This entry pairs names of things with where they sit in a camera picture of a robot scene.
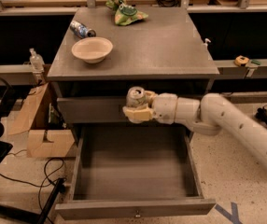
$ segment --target wire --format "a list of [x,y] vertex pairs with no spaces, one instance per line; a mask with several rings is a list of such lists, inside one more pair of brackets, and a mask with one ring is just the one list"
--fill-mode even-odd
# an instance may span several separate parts
[[[49,164],[51,161],[54,161],[54,160],[62,161],[62,164],[61,164],[61,166],[60,166],[59,168],[55,169],[55,170],[52,171],[50,174],[47,174],[47,167],[48,167],[48,164]],[[56,185],[55,182],[58,181],[59,178],[56,179],[55,181],[52,181],[52,180],[49,179],[49,177],[50,177],[51,175],[53,175],[54,173],[56,173],[57,171],[59,171],[63,166],[64,166],[64,160],[61,159],[61,158],[51,158],[51,159],[49,159],[49,160],[46,162],[46,164],[44,165],[44,174],[45,174],[46,177],[45,177],[44,180],[42,181],[42,183],[41,183],[41,185],[40,185],[39,192],[38,192],[38,203],[39,203],[39,207],[40,207],[41,211],[43,211],[43,207],[42,207],[42,204],[41,204],[41,190],[42,190],[42,188],[44,187],[43,184],[44,184],[44,182],[45,182],[46,180],[48,180],[48,181],[49,181],[49,185],[52,184],[53,186],[55,186],[55,185]],[[53,224],[53,222],[49,219],[49,217],[47,217],[47,219],[48,219],[48,221],[49,221],[51,224]]]
[[[50,174],[47,174],[47,167],[48,167],[49,163],[50,163],[51,161],[54,161],[54,160],[59,160],[59,161],[62,162],[62,164],[60,165],[60,167],[58,167],[57,169],[55,169],[54,171],[52,171]],[[53,181],[53,180],[51,180],[49,177],[50,177],[51,175],[53,175],[54,173],[56,173],[57,171],[59,171],[63,166],[64,166],[64,160],[63,160],[63,159],[61,159],[61,158],[51,158],[51,159],[49,159],[49,160],[46,162],[46,164],[44,165],[44,174],[45,174],[46,177],[43,179],[41,185],[36,185],[36,184],[30,183],[30,182],[27,182],[27,181],[22,181],[22,180],[19,180],[19,179],[14,179],[14,178],[7,177],[7,176],[5,176],[5,175],[2,175],[2,174],[0,174],[0,176],[2,176],[2,177],[5,178],[5,179],[8,179],[8,180],[10,180],[10,181],[19,182],[19,183],[23,183],[23,184],[28,184],[28,185],[34,186],[34,187],[36,187],[36,188],[39,188],[39,192],[38,192],[38,203],[39,203],[39,207],[40,207],[41,211],[43,211],[43,207],[42,207],[42,204],[41,204],[41,190],[42,190],[43,188],[46,188],[46,187],[50,186],[50,185],[53,185],[53,186],[56,185],[55,183],[56,183],[60,178],[57,178],[56,180]],[[48,221],[49,221],[51,224],[53,224],[53,222],[49,219],[49,217],[47,217],[47,219],[48,219]]]
[[[19,180],[19,179],[11,178],[11,177],[2,175],[1,173],[0,173],[0,176],[2,176],[2,177],[5,178],[5,179],[8,179],[8,180],[10,180],[10,181],[18,182],[18,183],[23,183],[23,184],[28,184],[28,185],[31,185],[31,186],[33,186],[33,187],[39,188],[39,189],[40,189],[40,187],[41,187],[41,185],[36,185],[36,184],[34,184],[34,183],[31,183],[31,182],[27,182],[27,181],[22,181],[22,180]],[[46,188],[46,187],[48,187],[48,186],[50,186],[50,185],[51,185],[51,184],[47,184],[47,185],[43,186],[42,188]]]

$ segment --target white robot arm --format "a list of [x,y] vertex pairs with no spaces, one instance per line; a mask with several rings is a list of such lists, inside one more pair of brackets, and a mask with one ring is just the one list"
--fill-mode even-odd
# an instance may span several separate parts
[[152,119],[165,124],[180,123],[205,135],[216,135],[223,128],[267,169],[267,129],[219,94],[206,94],[199,101],[132,87],[126,101],[123,112],[133,123]]

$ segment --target ceramic bowl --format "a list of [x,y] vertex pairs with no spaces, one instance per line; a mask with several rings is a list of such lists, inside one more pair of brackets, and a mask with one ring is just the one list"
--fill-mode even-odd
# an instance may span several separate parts
[[86,63],[101,62],[113,49],[113,44],[102,37],[87,37],[71,49],[73,55]]

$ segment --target cardboard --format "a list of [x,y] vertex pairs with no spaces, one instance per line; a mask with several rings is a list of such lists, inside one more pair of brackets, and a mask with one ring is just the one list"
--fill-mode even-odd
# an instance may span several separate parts
[[70,130],[30,130],[27,156],[32,157],[65,157],[74,144]]
[[28,133],[28,157],[65,157],[75,143],[70,130],[46,130],[52,101],[49,83],[30,90],[8,134]]

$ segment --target green plastic bag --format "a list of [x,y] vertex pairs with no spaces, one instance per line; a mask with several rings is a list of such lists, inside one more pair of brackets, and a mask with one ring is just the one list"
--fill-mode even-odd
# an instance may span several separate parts
[[148,17],[145,12],[137,10],[135,7],[126,5],[124,0],[108,0],[106,6],[116,11],[115,23],[119,26],[126,26],[135,21]]
[[126,26],[147,17],[148,14],[138,11],[135,7],[121,4],[115,14],[115,23],[120,26]]

